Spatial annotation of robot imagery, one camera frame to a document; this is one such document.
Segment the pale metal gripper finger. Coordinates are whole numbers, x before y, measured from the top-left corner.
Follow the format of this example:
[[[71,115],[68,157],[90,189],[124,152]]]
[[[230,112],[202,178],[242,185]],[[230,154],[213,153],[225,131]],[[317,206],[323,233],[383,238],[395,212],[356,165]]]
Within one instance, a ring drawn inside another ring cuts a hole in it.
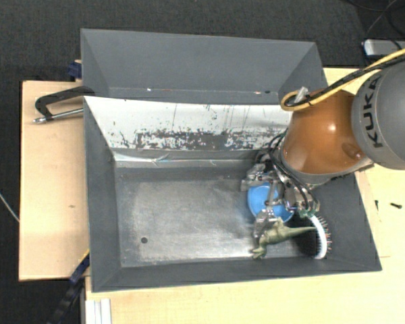
[[[253,237],[260,238],[277,221],[277,216],[272,209],[263,209],[255,217]]]
[[[248,191],[252,187],[262,186],[263,184],[272,185],[274,177],[271,172],[267,172],[264,163],[257,163],[252,166],[247,172],[244,179],[241,180],[240,190]]]

